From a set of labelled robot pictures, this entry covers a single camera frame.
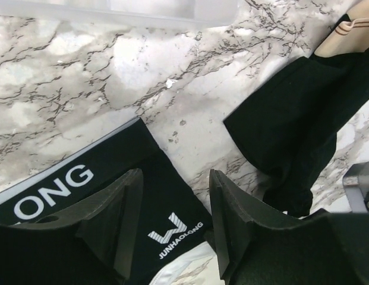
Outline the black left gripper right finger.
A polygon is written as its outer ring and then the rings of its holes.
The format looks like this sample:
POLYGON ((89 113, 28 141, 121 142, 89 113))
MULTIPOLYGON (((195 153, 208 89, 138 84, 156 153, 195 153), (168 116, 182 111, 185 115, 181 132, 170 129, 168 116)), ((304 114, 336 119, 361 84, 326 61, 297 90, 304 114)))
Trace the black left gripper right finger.
POLYGON ((369 213, 297 219, 209 174, 209 243, 226 284, 369 284, 369 213))

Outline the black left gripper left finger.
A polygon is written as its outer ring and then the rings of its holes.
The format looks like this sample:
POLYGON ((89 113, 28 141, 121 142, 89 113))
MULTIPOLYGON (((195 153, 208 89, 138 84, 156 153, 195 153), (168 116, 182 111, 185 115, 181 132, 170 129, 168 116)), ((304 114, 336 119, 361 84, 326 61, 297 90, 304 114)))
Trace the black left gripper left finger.
POLYGON ((143 173, 133 169, 35 223, 0 226, 0 284, 122 284, 142 197, 143 173))

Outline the black white boxer briefs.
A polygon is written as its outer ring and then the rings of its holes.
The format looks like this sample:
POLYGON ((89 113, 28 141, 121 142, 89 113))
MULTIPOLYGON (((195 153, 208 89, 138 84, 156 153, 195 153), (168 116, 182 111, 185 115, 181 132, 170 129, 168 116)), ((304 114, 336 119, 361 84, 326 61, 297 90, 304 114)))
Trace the black white boxer briefs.
POLYGON ((160 269, 204 242, 212 218, 140 118, 2 191, 0 226, 35 223, 133 169, 143 173, 143 197, 131 275, 122 284, 149 284, 160 269))

